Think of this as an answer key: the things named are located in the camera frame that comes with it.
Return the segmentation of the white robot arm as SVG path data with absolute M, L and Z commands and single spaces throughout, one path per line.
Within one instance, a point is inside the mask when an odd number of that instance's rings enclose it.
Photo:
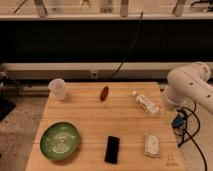
M 164 122 L 171 124 L 176 110 L 191 99 L 213 114 L 213 86 L 208 84 L 211 70 L 204 62 L 194 62 L 177 67 L 167 75 L 168 85 L 162 92 L 165 104 Z

